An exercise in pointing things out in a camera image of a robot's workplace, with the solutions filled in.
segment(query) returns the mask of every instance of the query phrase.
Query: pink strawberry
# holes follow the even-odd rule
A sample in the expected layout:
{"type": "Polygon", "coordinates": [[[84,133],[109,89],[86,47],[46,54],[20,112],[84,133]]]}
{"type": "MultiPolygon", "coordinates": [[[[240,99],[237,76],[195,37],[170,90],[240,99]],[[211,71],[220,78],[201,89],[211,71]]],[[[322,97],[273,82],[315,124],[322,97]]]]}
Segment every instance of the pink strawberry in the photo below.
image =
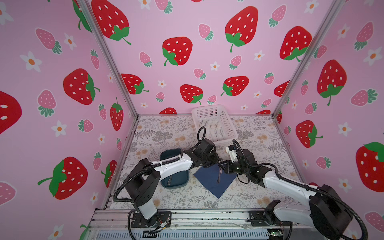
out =
{"type": "Polygon", "coordinates": [[[41,115],[48,117],[55,113],[53,109],[56,107],[56,101],[53,94],[49,90],[45,89],[40,93],[37,98],[37,103],[40,105],[38,110],[41,115]]]}
{"type": "Polygon", "coordinates": [[[274,81],[275,77],[273,76],[273,73],[268,73],[265,75],[265,79],[264,79],[264,82],[268,85],[272,84],[272,82],[274,81]]]}
{"type": "Polygon", "coordinates": [[[193,70],[193,73],[195,74],[195,77],[200,79],[205,79],[207,77],[204,71],[198,68],[195,68],[195,70],[193,70]]]}
{"type": "Polygon", "coordinates": [[[151,58],[145,52],[140,53],[140,61],[146,66],[150,68],[152,66],[151,58]]]}
{"type": "Polygon", "coordinates": [[[100,105],[99,105],[99,111],[100,111],[100,117],[101,117],[103,120],[106,120],[106,119],[107,119],[107,110],[104,108],[104,105],[103,105],[103,104],[100,104],[100,105]]]}
{"type": "Polygon", "coordinates": [[[101,165],[101,153],[97,152],[94,157],[95,159],[93,160],[93,169],[97,171],[101,165]]]}
{"type": "Polygon", "coordinates": [[[316,49],[316,51],[313,54],[313,57],[314,58],[321,58],[326,51],[327,51],[327,47],[324,45],[321,45],[320,47],[318,47],[316,49]]]}
{"type": "Polygon", "coordinates": [[[276,8],[275,11],[273,11],[272,18],[269,19],[269,26],[271,28],[279,24],[279,21],[281,21],[284,18],[286,10],[287,10],[287,6],[283,4],[280,7],[276,8]]]}
{"type": "Polygon", "coordinates": [[[331,161],[327,157],[319,157],[316,160],[317,166],[319,166],[321,169],[327,169],[331,167],[331,161]]]}
{"type": "Polygon", "coordinates": [[[121,150],[121,145],[122,145],[122,143],[121,143],[120,138],[118,138],[118,139],[116,140],[116,144],[118,145],[118,150],[121,150]]]}
{"type": "Polygon", "coordinates": [[[162,102],[164,100],[165,96],[164,96],[164,93],[163,92],[159,92],[156,94],[156,100],[158,102],[162,102]]]}
{"type": "Polygon", "coordinates": [[[290,126],[286,126],[286,127],[284,128],[284,133],[285,133],[286,135],[290,134],[290,133],[291,133],[291,127],[290,127],[290,126]]]}
{"type": "Polygon", "coordinates": [[[384,216],[377,212],[369,212],[365,215],[365,220],[380,232],[384,232],[384,216]]]}
{"type": "Polygon", "coordinates": [[[367,103],[371,104],[377,99],[377,95],[379,95],[375,89],[362,89],[358,91],[352,98],[351,103],[353,105],[362,107],[367,103]]]}
{"type": "Polygon", "coordinates": [[[93,123],[88,119],[81,120],[79,122],[78,127],[79,127],[79,130],[82,132],[90,132],[93,129],[93,123]]]}
{"type": "Polygon", "coordinates": [[[232,58],[231,64],[229,64],[229,68],[234,70],[237,68],[238,65],[241,63],[241,56],[237,55],[236,57],[232,58]]]}
{"type": "Polygon", "coordinates": [[[91,61],[96,69],[99,69],[100,61],[98,59],[95,49],[91,50],[91,61]]]}
{"type": "Polygon", "coordinates": [[[367,45],[367,41],[373,35],[373,22],[368,22],[365,26],[360,30],[359,34],[356,36],[355,42],[355,50],[359,51],[363,49],[367,45]]]}
{"type": "Polygon", "coordinates": [[[267,99],[263,102],[263,104],[261,105],[262,108],[266,108],[269,104],[271,104],[272,102],[272,99],[267,99]]]}
{"type": "Polygon", "coordinates": [[[172,12],[172,3],[168,0],[155,0],[156,6],[160,11],[164,11],[165,14],[172,12]]]}
{"type": "Polygon", "coordinates": [[[52,35],[52,33],[42,28],[36,28],[35,33],[46,49],[52,50],[52,52],[57,55],[62,53],[60,43],[55,41],[55,37],[52,35]]]}
{"type": "Polygon", "coordinates": [[[312,114],[313,112],[316,112],[316,109],[317,109],[316,103],[308,104],[308,106],[305,108],[305,113],[312,114]]]}
{"type": "Polygon", "coordinates": [[[216,95],[212,95],[212,96],[210,96],[210,97],[208,98],[207,103],[208,103],[209,105],[212,105],[212,104],[214,104],[214,102],[216,101],[216,99],[217,99],[216,95]]]}
{"type": "Polygon", "coordinates": [[[16,196],[16,188],[8,182],[0,181],[0,206],[6,204],[16,196]]]}
{"type": "Polygon", "coordinates": [[[206,24],[199,25],[199,34],[200,37],[205,38],[206,41],[210,41],[214,37],[214,32],[211,31],[211,27],[206,24]]]}
{"type": "Polygon", "coordinates": [[[308,81],[307,79],[305,79],[303,82],[303,85],[301,86],[301,95],[304,96],[307,90],[308,90],[308,81]]]}

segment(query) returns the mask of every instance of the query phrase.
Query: pink wall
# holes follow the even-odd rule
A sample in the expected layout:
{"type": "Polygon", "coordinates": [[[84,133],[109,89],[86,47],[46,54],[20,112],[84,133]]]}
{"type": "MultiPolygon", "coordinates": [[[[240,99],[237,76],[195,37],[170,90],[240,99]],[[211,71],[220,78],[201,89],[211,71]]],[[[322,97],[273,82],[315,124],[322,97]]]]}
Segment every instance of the pink wall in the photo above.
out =
{"type": "Polygon", "coordinates": [[[116,141],[124,146],[133,118],[93,34],[82,23],[79,30],[72,1],[6,0],[0,10],[0,238],[79,239],[106,194],[101,170],[119,159],[116,141]],[[68,76],[76,69],[84,70],[68,76]],[[93,101],[88,74],[100,89],[93,101]],[[110,118],[115,97],[124,113],[118,131],[110,118]]]}
{"type": "MultiPolygon", "coordinates": [[[[320,47],[321,54],[311,59],[280,123],[306,181],[332,186],[362,217],[369,239],[384,238],[383,8],[382,1],[345,3],[321,43],[325,53],[320,47]],[[355,45],[364,47],[357,51],[355,45]],[[334,89],[325,91],[330,83],[334,89]],[[313,144],[308,138],[314,139],[314,126],[323,138],[313,144]]],[[[356,222],[346,233],[356,236],[354,229],[359,229],[356,222]]]]}
{"type": "Polygon", "coordinates": [[[291,47],[301,50],[309,45],[332,1],[89,2],[139,114],[158,114],[166,108],[190,113],[208,101],[223,104],[229,113],[249,114],[275,109],[278,91],[285,89],[298,64],[295,58],[284,58],[291,47]],[[232,36],[238,32],[240,39],[232,36]],[[236,79],[241,84],[226,89],[233,95],[229,96],[223,84],[232,86],[236,79]]]}

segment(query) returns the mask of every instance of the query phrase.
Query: blue napkin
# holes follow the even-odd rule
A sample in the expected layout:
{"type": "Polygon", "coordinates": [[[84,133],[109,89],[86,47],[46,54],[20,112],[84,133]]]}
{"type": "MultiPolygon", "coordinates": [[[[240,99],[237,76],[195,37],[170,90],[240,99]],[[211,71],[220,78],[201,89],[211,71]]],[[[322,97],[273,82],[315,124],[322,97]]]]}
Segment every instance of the blue napkin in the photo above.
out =
{"type": "Polygon", "coordinates": [[[233,180],[236,178],[236,173],[225,174],[220,173],[220,183],[217,183],[219,176],[219,166],[213,165],[211,167],[201,167],[194,176],[203,184],[217,198],[220,198],[225,190],[231,185],[233,180]]]}

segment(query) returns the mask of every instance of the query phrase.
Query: red strawberry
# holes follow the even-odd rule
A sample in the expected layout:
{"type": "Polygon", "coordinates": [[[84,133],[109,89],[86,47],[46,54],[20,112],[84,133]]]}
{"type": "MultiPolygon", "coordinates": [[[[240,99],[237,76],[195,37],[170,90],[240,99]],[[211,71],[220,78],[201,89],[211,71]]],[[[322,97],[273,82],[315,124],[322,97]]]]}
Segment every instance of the red strawberry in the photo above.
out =
{"type": "Polygon", "coordinates": [[[101,117],[103,120],[106,120],[106,119],[107,119],[107,110],[104,108],[104,105],[103,105],[103,104],[100,104],[100,105],[99,105],[99,111],[100,111],[100,117],[101,117]]]}
{"type": "Polygon", "coordinates": [[[174,108],[166,108],[163,111],[159,112],[159,114],[177,114],[174,108]]]}
{"type": "Polygon", "coordinates": [[[316,49],[316,51],[313,54],[313,57],[321,58],[326,51],[327,51],[327,47],[324,45],[321,45],[319,48],[316,49]]]}
{"type": "Polygon", "coordinates": [[[94,87],[93,79],[82,68],[78,68],[66,76],[63,86],[65,93],[69,97],[84,105],[92,103],[96,96],[95,89],[100,91],[100,89],[94,87]]]}
{"type": "Polygon", "coordinates": [[[121,150],[121,145],[122,145],[122,143],[121,143],[120,138],[118,138],[118,139],[116,140],[116,144],[118,145],[118,150],[121,150]]]}
{"type": "Polygon", "coordinates": [[[215,103],[216,99],[217,99],[216,95],[212,95],[212,96],[210,96],[210,97],[208,98],[207,103],[208,103],[209,105],[212,105],[212,104],[215,103]]]}
{"type": "Polygon", "coordinates": [[[160,11],[164,11],[165,14],[172,12],[172,3],[168,0],[155,0],[156,6],[160,11]]]}
{"type": "Polygon", "coordinates": [[[355,50],[359,51],[367,45],[367,41],[373,35],[373,22],[368,22],[360,30],[359,34],[356,36],[355,50]]]}
{"type": "Polygon", "coordinates": [[[164,98],[165,98],[165,96],[164,96],[164,93],[163,93],[163,92],[158,92],[158,93],[156,94],[156,100],[157,100],[158,102],[162,102],[162,101],[164,100],[164,98]]]}
{"type": "Polygon", "coordinates": [[[93,66],[95,66],[96,69],[99,69],[100,61],[98,59],[95,49],[91,50],[91,62],[93,63],[93,66]]]}
{"type": "Polygon", "coordinates": [[[272,99],[267,99],[263,102],[263,104],[261,105],[262,108],[266,108],[268,105],[270,105],[272,102],[272,99]]]}
{"type": "Polygon", "coordinates": [[[358,91],[352,98],[351,103],[353,105],[362,107],[366,105],[367,103],[371,104],[377,99],[378,93],[376,93],[375,89],[362,89],[358,91]]]}
{"type": "Polygon", "coordinates": [[[377,212],[369,212],[365,215],[365,220],[380,232],[384,232],[384,215],[377,212]]]}
{"type": "Polygon", "coordinates": [[[204,71],[201,69],[198,69],[198,68],[195,68],[193,73],[195,74],[195,77],[200,78],[200,79],[205,79],[207,77],[206,74],[204,73],[204,71]]]}
{"type": "Polygon", "coordinates": [[[285,83],[283,83],[283,84],[277,86],[277,87],[275,88],[275,90],[273,91],[273,93],[274,93],[276,96],[278,96],[278,97],[282,97],[282,95],[283,95],[285,89],[286,89],[287,86],[288,86],[288,83],[289,83],[289,81],[286,81],[285,83]]]}
{"type": "Polygon", "coordinates": [[[122,73],[121,76],[130,94],[140,94],[142,91],[149,92],[148,90],[144,90],[144,82],[138,76],[124,73],[122,73]]]}
{"type": "Polygon", "coordinates": [[[181,36],[177,38],[168,38],[163,42],[163,56],[172,65],[184,65],[191,54],[192,42],[189,38],[181,36]]]}
{"type": "Polygon", "coordinates": [[[8,182],[0,181],[0,206],[6,204],[16,196],[16,188],[8,182]]]}
{"type": "Polygon", "coordinates": [[[62,53],[60,43],[55,41],[55,37],[52,35],[52,33],[41,28],[36,28],[35,33],[46,49],[52,50],[52,52],[57,55],[62,53]]]}
{"type": "Polygon", "coordinates": [[[231,70],[235,70],[237,68],[237,66],[240,65],[240,63],[241,63],[241,56],[238,55],[238,56],[232,58],[231,64],[229,64],[229,68],[231,70]]]}
{"type": "Polygon", "coordinates": [[[199,25],[199,34],[200,37],[205,38],[206,41],[210,41],[214,37],[214,32],[211,31],[211,27],[206,24],[199,25]]]}
{"type": "Polygon", "coordinates": [[[116,102],[112,104],[112,107],[109,111],[111,116],[112,126],[118,131],[121,128],[122,120],[124,118],[124,112],[122,111],[122,107],[118,104],[118,98],[116,97],[116,102]]]}
{"type": "Polygon", "coordinates": [[[267,73],[265,75],[265,79],[264,79],[264,82],[268,85],[272,84],[272,82],[274,81],[275,77],[273,76],[273,73],[267,73]]]}
{"type": "Polygon", "coordinates": [[[223,96],[224,93],[228,96],[237,96],[244,91],[248,83],[249,78],[246,76],[227,78],[223,84],[224,92],[220,96],[223,96]]]}
{"type": "Polygon", "coordinates": [[[41,115],[48,117],[55,113],[53,109],[56,107],[56,100],[51,91],[47,89],[43,90],[37,97],[37,103],[40,105],[38,110],[41,115]]]}
{"type": "Polygon", "coordinates": [[[78,127],[79,127],[79,130],[82,132],[90,132],[93,129],[93,123],[88,119],[81,120],[79,122],[78,127]]]}
{"type": "Polygon", "coordinates": [[[255,114],[271,114],[271,110],[262,110],[262,111],[260,111],[260,112],[258,112],[258,113],[255,113],[255,114]]]}
{"type": "Polygon", "coordinates": [[[140,53],[140,61],[146,66],[150,68],[152,66],[151,58],[145,52],[140,53]]]}
{"type": "Polygon", "coordinates": [[[22,108],[18,101],[0,91],[0,134],[14,125],[22,116],[22,108]]]}
{"type": "Polygon", "coordinates": [[[278,114],[277,117],[276,117],[276,120],[277,120],[277,122],[278,122],[279,124],[281,123],[282,118],[283,118],[283,115],[281,114],[281,110],[280,110],[279,114],[278,114]]]}
{"type": "Polygon", "coordinates": [[[319,157],[316,160],[317,166],[319,166],[322,169],[330,168],[331,167],[331,161],[327,157],[319,157]]]}
{"type": "Polygon", "coordinates": [[[323,98],[329,98],[327,106],[331,104],[331,97],[339,94],[347,82],[347,74],[344,68],[336,61],[328,61],[320,74],[317,82],[317,92],[323,98]]]}
{"type": "Polygon", "coordinates": [[[180,87],[180,93],[183,100],[187,103],[197,103],[203,98],[203,90],[201,88],[184,84],[180,87]]]}
{"type": "Polygon", "coordinates": [[[129,35],[128,19],[120,9],[107,0],[92,0],[91,6],[104,36],[115,41],[123,39],[131,45],[131,43],[124,38],[129,35]]]}
{"type": "Polygon", "coordinates": [[[271,28],[279,24],[279,21],[281,21],[284,18],[286,10],[287,10],[287,5],[283,4],[280,7],[276,8],[275,11],[273,11],[272,18],[269,19],[269,26],[271,28]]]}
{"type": "Polygon", "coordinates": [[[62,200],[74,194],[87,181],[88,171],[79,160],[66,157],[53,170],[53,177],[43,179],[37,185],[52,179],[49,190],[56,199],[62,200]]]}
{"type": "Polygon", "coordinates": [[[297,59],[307,50],[312,41],[312,35],[302,26],[296,26],[289,30],[285,35],[283,44],[280,48],[280,58],[284,60],[297,59]]]}
{"type": "Polygon", "coordinates": [[[225,36],[227,41],[232,43],[230,52],[232,52],[233,45],[240,47],[253,39],[258,18],[257,8],[249,6],[229,20],[225,26],[225,36]]]}
{"type": "Polygon", "coordinates": [[[112,177],[114,175],[115,169],[116,169],[117,162],[115,160],[112,160],[107,168],[105,169],[105,173],[101,170],[101,173],[104,174],[104,183],[105,186],[108,188],[109,184],[111,183],[112,177]]]}
{"type": "Polygon", "coordinates": [[[286,135],[290,134],[290,133],[291,133],[291,127],[290,127],[290,126],[286,126],[286,127],[284,128],[284,133],[285,133],[286,135]]]}
{"type": "Polygon", "coordinates": [[[306,114],[312,114],[313,112],[316,112],[316,109],[317,109],[317,104],[316,103],[312,103],[312,104],[308,104],[307,107],[305,108],[304,112],[306,114]]]}
{"type": "Polygon", "coordinates": [[[80,23],[83,23],[83,26],[85,27],[85,29],[92,32],[91,28],[89,27],[87,20],[84,17],[83,12],[81,11],[79,4],[77,3],[77,0],[72,0],[72,3],[73,3],[73,9],[74,9],[76,15],[80,18],[79,26],[78,26],[79,30],[80,30],[80,23]]]}
{"type": "Polygon", "coordinates": [[[316,137],[317,128],[310,120],[301,122],[296,126],[296,136],[306,148],[312,147],[316,143],[316,138],[323,138],[323,136],[316,137]]]}
{"type": "Polygon", "coordinates": [[[375,192],[384,192],[384,145],[371,142],[359,148],[356,164],[363,184],[375,192]]]}
{"type": "Polygon", "coordinates": [[[301,95],[304,96],[307,91],[308,91],[308,81],[307,79],[305,79],[303,82],[303,85],[301,86],[301,95]]]}
{"type": "Polygon", "coordinates": [[[95,159],[93,160],[93,169],[97,171],[101,165],[101,153],[97,152],[95,154],[95,159]]]}

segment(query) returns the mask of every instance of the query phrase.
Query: white plastic basket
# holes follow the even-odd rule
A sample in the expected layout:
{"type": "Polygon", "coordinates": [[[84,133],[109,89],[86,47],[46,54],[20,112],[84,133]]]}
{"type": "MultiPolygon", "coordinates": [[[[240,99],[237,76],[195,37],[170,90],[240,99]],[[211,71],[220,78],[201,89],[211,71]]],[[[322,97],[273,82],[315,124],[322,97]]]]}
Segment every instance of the white plastic basket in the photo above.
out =
{"type": "Polygon", "coordinates": [[[192,110],[196,133],[204,126],[207,129],[205,138],[216,145],[237,139],[233,123],[223,105],[204,106],[192,110]]]}

